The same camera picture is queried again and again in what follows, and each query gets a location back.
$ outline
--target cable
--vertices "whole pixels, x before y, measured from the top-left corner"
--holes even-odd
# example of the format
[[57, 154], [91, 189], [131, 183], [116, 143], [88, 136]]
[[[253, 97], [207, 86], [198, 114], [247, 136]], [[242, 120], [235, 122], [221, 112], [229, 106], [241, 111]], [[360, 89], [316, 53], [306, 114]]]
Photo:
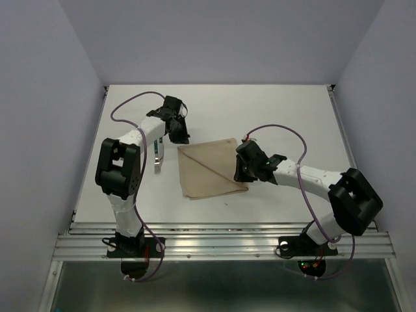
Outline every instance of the cable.
[[302, 176], [300, 173], [300, 163], [302, 162], [302, 160], [304, 159], [304, 157], [306, 156], [306, 152], [307, 152], [307, 146], [306, 146], [306, 141], [305, 139], [302, 137], [302, 135], [300, 135], [299, 133], [297, 133], [295, 130], [293, 130], [292, 128], [286, 127], [285, 125], [276, 125], [274, 123], [270, 123], [267, 125], [261, 125], [259, 127], [254, 128], [253, 130], [251, 130], [250, 132], [247, 133], [246, 135], [246, 140], [248, 140], [248, 138], [250, 137], [250, 134], [252, 134], [254, 131], [260, 130], [262, 128], [266, 128], [266, 127], [277, 127], [277, 128], [282, 128], [285, 130], [290, 131], [291, 133], [295, 134], [301, 141], [302, 144], [304, 145], [304, 152], [302, 153], [302, 155], [299, 157], [298, 162], [297, 162], [297, 168], [296, 168], [296, 173], [298, 174], [298, 182], [299, 182], [299, 189], [300, 192], [302, 193], [302, 196], [304, 197], [305, 203], [307, 208], [309, 209], [309, 212], [312, 215], [313, 220], [315, 221], [315, 223], [317, 224], [317, 227], [319, 228], [319, 231], [322, 233], [322, 235], [325, 237], [325, 239], [328, 242], [332, 242], [332, 243], [336, 243], [339, 242], [341, 240], [341, 237], [338, 237], [337, 239], [331, 239], [328, 234], [326, 234], [324, 228], [321, 226], [312, 206], [311, 203], [309, 202], [307, 195], [306, 195], [306, 191], [305, 191], [305, 185], [304, 182], [302, 181]]
[[184, 118], [186, 118], [188, 116], [188, 107], [185, 103], [182, 102], [183, 107], [187, 110], [187, 114], [184, 115]]
[[164, 246], [162, 244], [162, 242], [159, 240], [159, 238], [156, 236], [156, 234], [154, 234], [154, 232], [148, 227], [148, 225], [143, 221], [142, 217], [140, 216], [140, 214], [138, 213], [137, 210], [137, 194], [138, 194], [138, 190], [140, 189], [140, 185], [142, 184], [142, 179], [143, 179], [143, 174], [144, 174], [144, 170], [146, 169], [146, 161], [148, 159], [148, 143], [146, 141], [146, 135], [144, 134], [143, 130], [141, 130], [141, 128], [139, 128], [139, 126], [132, 122], [131, 120], [126, 120], [126, 119], [116, 119], [114, 118], [114, 113], [123, 105], [125, 105], [126, 103], [129, 103], [131, 100], [139, 97], [139, 96], [144, 96], [146, 94], [156, 94], [158, 96], [161, 96], [164, 99], [164, 96], [158, 92], [154, 92], [154, 91], [146, 91], [146, 92], [142, 92], [139, 93], [133, 97], [130, 97], [129, 99], [125, 100], [123, 103], [119, 104], [110, 114], [110, 118], [112, 121], [114, 122], [124, 122], [126, 124], [132, 125], [133, 127], [137, 128], [137, 130], [140, 132], [140, 134], [142, 135], [142, 139], [143, 139], [143, 165], [142, 165], [142, 170], [140, 172], [140, 180], [138, 181], [138, 187], [137, 187], [137, 191], [134, 194], [133, 197], [133, 209], [135, 211], [135, 214], [138, 218], [138, 220], [142, 223], [142, 225], [144, 226], [144, 228], [146, 228], [146, 230], [151, 234], [151, 236], [156, 240], [157, 244], [159, 245], [159, 247], [161, 248], [161, 260], [159, 261], [159, 264], [157, 265], [156, 269], [149, 275], [146, 276], [145, 278], [140, 278], [140, 279], [134, 279], [134, 278], [130, 278], [129, 276], [123, 274], [123, 277], [125, 280], [129, 280], [132, 281], [134, 283], [140, 283], [142, 281], [147, 281], [149, 280], [152, 276], [154, 276], [156, 274], [156, 272], [160, 269], [162, 262], [163, 262], [163, 258], [164, 258]]
[[116, 248], [117, 248], [117, 246], [116, 246], [116, 245], [113, 245], [113, 244], [111, 244], [110, 242], [106, 242], [106, 241], [105, 241], [105, 239], [108, 239], [108, 238], [104, 237], [104, 238], [101, 240], [101, 241], [103, 242], [103, 244], [104, 244], [104, 245], [110, 246], [110, 247], [112, 247], [112, 248], [114, 248], [114, 249], [116, 249]]
[[276, 256], [278, 256], [279, 258], [282, 258], [282, 259], [287, 259], [287, 260], [289, 260], [289, 259], [292, 259], [292, 258], [293, 258], [293, 256], [290, 256], [290, 257], [284, 257], [284, 256], [282, 256], [282, 255], [278, 254], [278, 249], [280, 249], [280, 246], [278, 246], [278, 247], [274, 250], [274, 253], [275, 253], [275, 254], [276, 254]]

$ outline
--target towel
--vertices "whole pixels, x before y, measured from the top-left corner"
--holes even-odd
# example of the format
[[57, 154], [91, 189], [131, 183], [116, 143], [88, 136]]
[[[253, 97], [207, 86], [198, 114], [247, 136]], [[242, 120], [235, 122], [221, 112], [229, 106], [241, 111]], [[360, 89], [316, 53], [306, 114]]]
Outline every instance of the towel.
[[234, 181], [236, 148], [235, 138], [178, 147], [183, 195], [200, 200], [246, 192], [244, 183]]

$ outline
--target metal frame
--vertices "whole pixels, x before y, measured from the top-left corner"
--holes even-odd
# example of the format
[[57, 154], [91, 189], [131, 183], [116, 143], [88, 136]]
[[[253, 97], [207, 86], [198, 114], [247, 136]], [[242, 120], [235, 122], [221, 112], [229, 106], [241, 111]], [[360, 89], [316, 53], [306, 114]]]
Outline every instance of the metal frame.
[[[274, 253], [279, 244], [278, 237], [299, 235], [306, 225], [306, 223], [149, 224], [149, 227], [157, 236], [166, 238], [165, 261], [274, 261], [282, 260]], [[81, 230], [84, 234], [60, 235], [53, 260], [119, 261], [120, 259], [106, 257], [107, 247], [101, 241], [107, 235], [112, 235], [114, 228], [115, 224], [112, 227], [104, 224], [101, 229], [84, 228]], [[79, 231], [79, 226], [72, 227], [70, 233], [74, 230]], [[370, 228], [362, 237], [357, 237], [356, 242], [355, 257], [358, 259], [395, 256], [388, 233], [378, 233], [375, 228]], [[334, 259], [348, 259], [351, 249], [352, 239], [350, 235], [345, 235], [338, 243], [339, 255]]]
[[52, 261], [47, 274], [44, 292], [40, 300], [39, 312], [50, 312], [52, 309], [53, 299], [57, 291], [59, 276], [62, 271], [62, 261]]

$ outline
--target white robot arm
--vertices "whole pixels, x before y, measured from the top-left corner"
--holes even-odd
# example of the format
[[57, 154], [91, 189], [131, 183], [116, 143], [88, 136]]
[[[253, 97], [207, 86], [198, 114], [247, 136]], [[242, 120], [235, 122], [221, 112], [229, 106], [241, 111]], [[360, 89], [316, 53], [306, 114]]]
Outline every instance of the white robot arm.
[[[148, 146], [164, 135], [169, 135], [175, 144], [189, 144], [183, 107], [180, 99], [166, 96], [162, 107], [147, 114], [140, 129]], [[143, 149], [144, 140], [138, 129], [117, 139], [106, 138], [101, 145], [96, 171], [96, 183], [107, 195], [116, 217], [113, 246], [129, 255], [139, 254], [144, 244], [143, 225], [133, 209], [142, 179], [140, 154]], [[115, 163], [120, 159], [123, 159], [122, 166]]]
[[300, 189], [298, 168], [304, 191], [329, 201], [332, 212], [317, 219], [321, 228], [312, 221], [299, 237], [280, 237], [279, 241], [287, 243], [280, 250], [285, 257], [316, 255], [328, 241], [327, 237], [334, 239], [343, 233], [362, 235], [383, 207], [380, 197], [359, 170], [328, 172], [299, 166], [282, 155], [269, 158], [253, 140], [245, 140], [237, 148], [234, 180], [253, 182], [259, 179]]

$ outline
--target glass panel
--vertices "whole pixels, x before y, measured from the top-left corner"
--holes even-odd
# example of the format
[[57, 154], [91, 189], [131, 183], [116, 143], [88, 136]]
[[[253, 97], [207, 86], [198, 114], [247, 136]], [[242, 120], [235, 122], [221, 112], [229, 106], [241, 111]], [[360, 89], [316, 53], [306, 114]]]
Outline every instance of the glass panel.
[[[327, 274], [346, 261], [327, 261]], [[163, 263], [149, 282], [124, 281], [118, 262], [64, 264], [52, 311], [400, 311], [385, 262], [355, 260], [328, 281], [282, 261]], [[295, 261], [286, 261], [296, 270]]]

